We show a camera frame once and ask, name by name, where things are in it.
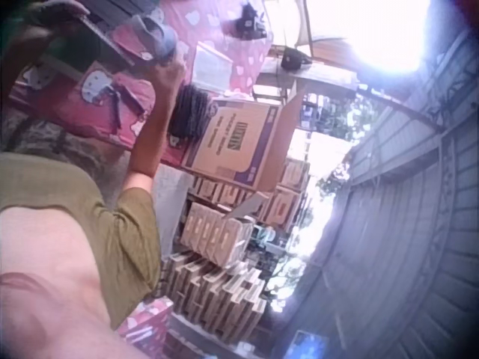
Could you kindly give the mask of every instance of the olive green shirt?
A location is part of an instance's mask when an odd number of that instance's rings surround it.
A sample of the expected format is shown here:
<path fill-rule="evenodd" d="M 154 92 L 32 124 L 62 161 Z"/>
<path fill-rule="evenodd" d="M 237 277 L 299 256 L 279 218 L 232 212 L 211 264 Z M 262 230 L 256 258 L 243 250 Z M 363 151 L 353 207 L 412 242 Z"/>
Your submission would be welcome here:
<path fill-rule="evenodd" d="M 0 153 L 0 212 L 12 206 L 63 209 L 82 226 L 97 262 L 113 329 L 158 284 L 159 234 L 153 200 L 144 189 L 124 191 L 111 212 L 82 169 Z"/>

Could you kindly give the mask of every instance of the corrugated metal wall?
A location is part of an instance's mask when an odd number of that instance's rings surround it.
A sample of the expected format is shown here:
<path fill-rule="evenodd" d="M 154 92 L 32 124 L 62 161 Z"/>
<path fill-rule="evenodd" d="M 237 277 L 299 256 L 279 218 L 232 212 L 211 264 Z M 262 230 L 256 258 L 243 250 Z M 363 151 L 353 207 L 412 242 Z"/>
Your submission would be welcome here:
<path fill-rule="evenodd" d="M 329 338 L 325 358 L 448 358 L 479 313 L 472 41 L 456 42 L 409 99 L 423 111 L 441 100 L 444 132 L 391 112 L 358 147 L 348 200 L 335 209 L 342 216 L 325 230 L 272 358 L 297 330 Z"/>

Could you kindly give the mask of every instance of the person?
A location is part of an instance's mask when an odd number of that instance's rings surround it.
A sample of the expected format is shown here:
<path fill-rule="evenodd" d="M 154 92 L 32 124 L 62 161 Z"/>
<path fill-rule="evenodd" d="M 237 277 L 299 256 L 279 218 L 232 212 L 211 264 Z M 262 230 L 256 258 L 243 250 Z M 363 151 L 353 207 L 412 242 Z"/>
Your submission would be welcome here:
<path fill-rule="evenodd" d="M 74 0 L 41 6 L 58 4 L 88 14 Z M 24 24 L 13 36 L 1 58 L 2 108 L 62 29 Z M 145 71 L 156 101 L 113 211 L 73 157 L 18 143 L 0 153 L 1 348 L 13 358 L 144 358 L 113 330 L 159 282 L 151 191 L 184 74 L 180 56 Z"/>

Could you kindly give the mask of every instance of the skin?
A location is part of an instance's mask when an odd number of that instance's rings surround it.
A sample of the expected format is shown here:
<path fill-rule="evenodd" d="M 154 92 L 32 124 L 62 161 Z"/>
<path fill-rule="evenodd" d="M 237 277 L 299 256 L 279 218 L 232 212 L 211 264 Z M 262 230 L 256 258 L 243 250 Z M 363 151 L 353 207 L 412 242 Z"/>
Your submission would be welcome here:
<path fill-rule="evenodd" d="M 87 13 L 66 2 L 72 12 Z M 1 59 L 2 103 L 57 33 L 25 25 L 14 37 Z M 132 149 L 124 190 L 151 193 L 185 74 L 181 58 L 145 73 L 156 102 Z M 145 358 L 110 329 L 94 256 L 74 218 L 59 209 L 8 208 L 0 213 L 0 241 L 0 348 L 19 359 Z"/>

